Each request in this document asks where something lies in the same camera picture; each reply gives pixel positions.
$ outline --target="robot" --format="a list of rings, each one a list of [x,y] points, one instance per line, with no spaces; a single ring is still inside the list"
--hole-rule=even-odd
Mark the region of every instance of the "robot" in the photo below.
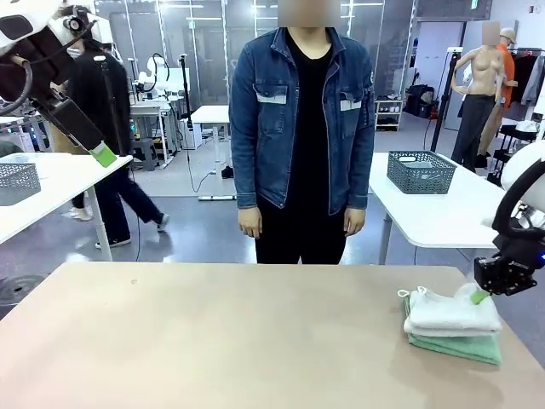
[[[136,91],[139,94],[147,94],[147,99],[154,100],[164,96],[169,88],[170,69],[164,58],[159,54],[152,55],[147,61],[147,69],[151,75],[145,72],[138,74],[135,82]]]
[[[38,110],[96,158],[109,151],[96,126],[77,105],[52,89],[68,78],[73,58],[67,50],[80,38],[112,43],[107,20],[73,6],[60,16],[62,0],[3,2],[0,9],[0,116]]]
[[[0,108],[0,115],[26,104],[26,109],[37,109],[92,152],[103,144],[100,132],[73,101],[51,89],[51,83],[62,84],[68,79],[73,59],[67,50],[77,39],[92,36],[102,42],[100,22],[78,7],[72,16],[58,18],[60,3],[3,2],[0,97],[9,103]],[[157,61],[153,60],[153,67],[148,63],[156,86],[161,82],[155,78]],[[492,223],[498,232],[494,240],[498,252],[491,258],[477,258],[474,267],[475,279],[485,291],[511,296],[535,286],[533,274],[545,266],[545,141],[530,144],[511,158],[504,168],[502,185],[507,191]]]

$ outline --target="sneaker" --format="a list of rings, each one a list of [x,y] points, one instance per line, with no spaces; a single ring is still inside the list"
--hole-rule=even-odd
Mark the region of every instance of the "sneaker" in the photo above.
[[[108,241],[110,242],[110,248],[113,249],[114,247],[119,247],[121,245],[127,245],[128,243],[130,243],[130,237],[126,240],[113,239]],[[95,243],[95,247],[99,250],[102,248],[100,246],[100,243]]]
[[[157,223],[157,231],[160,233],[164,232],[169,222],[170,222],[170,216],[163,213],[163,216],[161,217],[161,222]]]
[[[70,217],[80,222],[88,222],[92,219],[91,215],[85,209],[78,209],[77,207],[70,209]]]
[[[223,179],[232,179],[233,177],[235,177],[235,173],[232,170],[232,167],[226,166],[226,168],[221,171],[221,177]]]

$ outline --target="person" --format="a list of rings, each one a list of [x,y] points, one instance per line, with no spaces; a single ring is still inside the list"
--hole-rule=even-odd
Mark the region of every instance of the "person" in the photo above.
[[[104,142],[114,153],[130,152],[129,86],[123,66],[92,38],[78,40],[72,47],[81,55],[74,60],[68,81],[68,96],[96,125],[105,137]],[[109,81],[115,98],[115,113],[120,125],[121,146],[116,136],[105,79],[100,64],[95,61],[96,56],[104,58],[109,71]],[[120,196],[144,223],[157,223],[159,232],[163,232],[169,222],[169,215],[162,213],[129,178],[128,166],[97,183],[95,191],[111,247],[130,243],[129,225]],[[100,243],[97,243],[96,247],[100,249]]]
[[[513,28],[504,28],[500,31],[500,43],[497,49],[503,54],[503,65],[505,67],[505,78],[503,79],[502,100],[492,109],[485,128],[480,137],[479,154],[475,167],[487,168],[488,162],[486,158],[490,156],[488,148],[490,147],[497,131],[502,126],[503,114],[511,105],[511,95],[513,87],[519,86],[517,81],[514,81],[514,59],[508,50],[511,44],[515,44],[516,34]]]
[[[51,84],[57,91],[65,92],[64,85]],[[49,123],[49,133],[53,139],[53,148],[56,153],[70,153],[72,155],[86,155],[87,152],[80,146],[74,145],[72,141],[63,134],[54,124]],[[72,199],[72,208],[68,213],[69,217],[79,220],[81,222],[88,222],[91,220],[91,215],[85,208],[85,196],[80,193],[78,196]]]
[[[362,44],[324,27],[326,2],[279,4],[283,27],[247,43],[233,76],[238,224],[258,263],[338,264],[365,223],[371,62]]]

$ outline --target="stack of folded towels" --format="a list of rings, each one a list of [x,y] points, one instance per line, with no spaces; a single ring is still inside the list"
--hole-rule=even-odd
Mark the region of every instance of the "stack of folded towels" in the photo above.
[[[453,297],[443,297],[424,288],[398,291],[404,299],[404,331],[417,347],[478,360],[502,363],[496,335],[502,322],[491,297],[479,304],[471,296],[481,291],[476,283],[463,285]]]

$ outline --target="white towel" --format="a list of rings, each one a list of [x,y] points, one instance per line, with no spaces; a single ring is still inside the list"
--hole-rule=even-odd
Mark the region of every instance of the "white towel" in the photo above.
[[[463,285],[453,297],[443,297],[418,287],[410,294],[410,315],[404,331],[425,337],[481,337],[497,334],[502,322],[491,297],[478,305],[471,295],[476,283]]]

